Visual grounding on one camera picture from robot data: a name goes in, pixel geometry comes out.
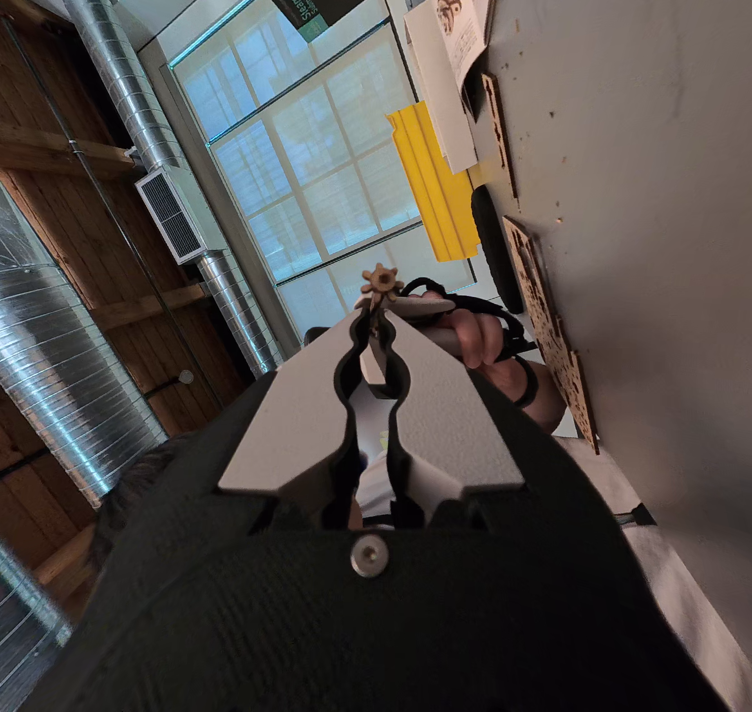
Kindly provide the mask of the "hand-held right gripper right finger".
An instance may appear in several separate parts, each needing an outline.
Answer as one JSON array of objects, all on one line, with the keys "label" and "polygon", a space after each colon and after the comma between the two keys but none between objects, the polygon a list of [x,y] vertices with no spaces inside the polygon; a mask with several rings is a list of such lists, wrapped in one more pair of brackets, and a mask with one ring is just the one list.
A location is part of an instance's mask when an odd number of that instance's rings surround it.
[{"label": "hand-held right gripper right finger", "polygon": [[462,362],[392,312],[381,349],[395,404],[387,471],[395,529],[423,529],[446,502],[519,491],[521,470]]}]

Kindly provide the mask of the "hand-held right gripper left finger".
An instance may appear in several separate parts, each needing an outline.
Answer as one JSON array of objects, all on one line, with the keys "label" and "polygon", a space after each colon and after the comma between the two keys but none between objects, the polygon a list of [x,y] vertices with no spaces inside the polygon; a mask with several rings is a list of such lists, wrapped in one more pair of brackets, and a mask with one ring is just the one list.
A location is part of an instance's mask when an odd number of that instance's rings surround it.
[{"label": "hand-held right gripper left finger", "polygon": [[361,473],[350,398],[368,344],[369,312],[356,310],[278,368],[219,489],[274,498],[324,529],[347,529]]}]

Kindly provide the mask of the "wooden axle with gears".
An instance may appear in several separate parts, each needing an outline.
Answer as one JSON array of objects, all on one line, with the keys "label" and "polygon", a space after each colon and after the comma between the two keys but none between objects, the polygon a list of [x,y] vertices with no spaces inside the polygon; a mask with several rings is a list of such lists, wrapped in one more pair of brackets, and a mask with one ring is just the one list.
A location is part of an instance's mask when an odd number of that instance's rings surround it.
[{"label": "wooden axle with gears", "polygon": [[361,287],[361,305],[368,307],[369,331],[372,337],[378,336],[379,312],[389,310],[405,287],[405,283],[399,279],[398,274],[398,268],[385,267],[381,263],[377,263],[372,271],[362,272],[365,283]]}]

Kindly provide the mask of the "large wooden parts sheet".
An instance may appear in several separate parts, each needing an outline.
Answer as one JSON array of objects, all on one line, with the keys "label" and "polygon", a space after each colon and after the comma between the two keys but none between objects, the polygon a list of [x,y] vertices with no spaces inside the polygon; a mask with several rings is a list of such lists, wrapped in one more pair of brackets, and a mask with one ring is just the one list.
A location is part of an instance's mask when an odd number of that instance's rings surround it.
[{"label": "large wooden parts sheet", "polygon": [[579,431],[598,455],[597,424],[582,361],[570,344],[535,237],[509,216],[503,217],[503,226],[540,354]]}]

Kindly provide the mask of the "small wooden parts sheet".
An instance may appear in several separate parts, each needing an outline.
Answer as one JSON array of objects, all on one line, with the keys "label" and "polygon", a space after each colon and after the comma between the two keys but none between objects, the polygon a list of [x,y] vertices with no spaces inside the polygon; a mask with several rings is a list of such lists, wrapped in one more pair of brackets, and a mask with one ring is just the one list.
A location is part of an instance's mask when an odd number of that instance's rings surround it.
[{"label": "small wooden parts sheet", "polygon": [[506,128],[501,89],[497,77],[493,74],[482,72],[481,83],[486,97],[486,103],[490,110],[490,118],[493,126],[493,134],[498,149],[500,161],[506,172],[512,197],[519,201],[517,181],[512,166],[512,147]]}]

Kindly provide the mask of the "person's left hand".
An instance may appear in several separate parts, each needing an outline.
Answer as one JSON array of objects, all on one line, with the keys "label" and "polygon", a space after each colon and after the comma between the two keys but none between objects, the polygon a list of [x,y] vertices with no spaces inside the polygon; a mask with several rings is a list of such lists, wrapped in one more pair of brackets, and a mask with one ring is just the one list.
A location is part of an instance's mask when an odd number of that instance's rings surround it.
[{"label": "person's left hand", "polygon": [[419,331],[442,347],[447,346],[447,334],[452,333],[456,348],[451,354],[466,368],[482,376],[544,432],[552,435],[559,428],[567,404],[550,368],[521,357],[498,361],[506,334],[499,318],[455,309]]}]

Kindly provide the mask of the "yellow plastic bin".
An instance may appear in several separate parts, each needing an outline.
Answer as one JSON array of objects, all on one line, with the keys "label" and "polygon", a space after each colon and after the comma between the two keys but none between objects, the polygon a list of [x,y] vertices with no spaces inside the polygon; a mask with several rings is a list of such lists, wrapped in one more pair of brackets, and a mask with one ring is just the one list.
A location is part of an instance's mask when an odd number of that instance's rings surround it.
[{"label": "yellow plastic bin", "polygon": [[466,170],[452,173],[425,102],[385,115],[410,191],[436,260],[470,259],[481,244]]}]

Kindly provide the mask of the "person's dark hair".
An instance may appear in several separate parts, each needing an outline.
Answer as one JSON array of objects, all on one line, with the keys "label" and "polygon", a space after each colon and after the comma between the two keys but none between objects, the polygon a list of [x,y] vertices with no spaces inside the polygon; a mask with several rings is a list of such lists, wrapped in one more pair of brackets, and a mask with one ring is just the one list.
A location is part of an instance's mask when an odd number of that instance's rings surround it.
[{"label": "person's dark hair", "polygon": [[130,515],[194,435],[176,435],[141,455],[127,466],[115,487],[102,498],[87,559],[95,573],[101,572]]}]

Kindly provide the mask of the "large paned window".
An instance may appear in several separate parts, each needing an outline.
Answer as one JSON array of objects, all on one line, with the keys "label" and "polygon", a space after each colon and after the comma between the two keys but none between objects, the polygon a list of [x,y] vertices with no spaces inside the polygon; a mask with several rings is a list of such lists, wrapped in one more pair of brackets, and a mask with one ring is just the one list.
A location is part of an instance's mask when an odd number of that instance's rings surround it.
[{"label": "large paned window", "polygon": [[387,115],[418,100],[386,0],[312,43],[244,0],[168,67],[299,337],[342,318],[377,263],[477,282],[436,260],[392,141]]}]

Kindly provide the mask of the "white cardboard box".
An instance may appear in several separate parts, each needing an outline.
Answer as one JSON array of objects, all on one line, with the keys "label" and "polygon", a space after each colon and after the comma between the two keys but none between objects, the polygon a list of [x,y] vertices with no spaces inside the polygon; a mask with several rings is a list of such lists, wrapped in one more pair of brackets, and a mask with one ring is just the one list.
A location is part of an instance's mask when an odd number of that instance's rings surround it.
[{"label": "white cardboard box", "polygon": [[431,0],[408,11],[404,25],[410,61],[441,156],[453,174],[465,172],[477,164],[475,143]]}]

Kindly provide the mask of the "white air vent unit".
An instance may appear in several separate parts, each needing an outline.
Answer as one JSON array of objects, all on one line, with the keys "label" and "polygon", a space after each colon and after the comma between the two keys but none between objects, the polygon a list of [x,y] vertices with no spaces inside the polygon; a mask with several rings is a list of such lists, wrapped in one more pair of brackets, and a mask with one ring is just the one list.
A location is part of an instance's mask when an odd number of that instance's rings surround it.
[{"label": "white air vent unit", "polygon": [[169,165],[158,167],[137,181],[136,189],[179,265],[228,247],[190,170]]}]

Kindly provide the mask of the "instruction booklet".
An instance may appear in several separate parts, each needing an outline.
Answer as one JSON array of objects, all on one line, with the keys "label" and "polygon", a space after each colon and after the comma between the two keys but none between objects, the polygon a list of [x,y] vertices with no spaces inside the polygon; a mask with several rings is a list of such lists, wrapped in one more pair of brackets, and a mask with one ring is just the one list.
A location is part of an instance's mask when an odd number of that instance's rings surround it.
[{"label": "instruction booklet", "polygon": [[432,0],[456,86],[461,91],[488,45],[495,0]]}]

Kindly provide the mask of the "wide metal air duct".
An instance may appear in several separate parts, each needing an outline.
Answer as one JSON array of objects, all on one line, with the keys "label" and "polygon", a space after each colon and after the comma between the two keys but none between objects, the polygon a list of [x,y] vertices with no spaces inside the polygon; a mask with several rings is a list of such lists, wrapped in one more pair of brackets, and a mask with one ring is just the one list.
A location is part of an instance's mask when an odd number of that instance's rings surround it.
[{"label": "wide metal air duct", "polygon": [[19,710],[69,641],[72,624],[1,542],[1,710]]},{"label": "wide metal air duct", "polygon": [[1,248],[2,389],[98,508],[124,470],[167,435],[5,187]]}]

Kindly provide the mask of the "narrow metal air duct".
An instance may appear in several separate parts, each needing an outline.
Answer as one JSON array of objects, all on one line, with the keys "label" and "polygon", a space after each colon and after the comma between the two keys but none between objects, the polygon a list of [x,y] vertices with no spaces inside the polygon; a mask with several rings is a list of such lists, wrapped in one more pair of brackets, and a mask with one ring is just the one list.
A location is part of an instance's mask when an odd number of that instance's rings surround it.
[{"label": "narrow metal air duct", "polygon": [[[164,165],[193,173],[111,0],[62,1],[132,138],[146,175]],[[249,368],[260,377],[276,370],[284,357],[226,242],[226,249],[203,254],[187,264],[199,268]]]}]

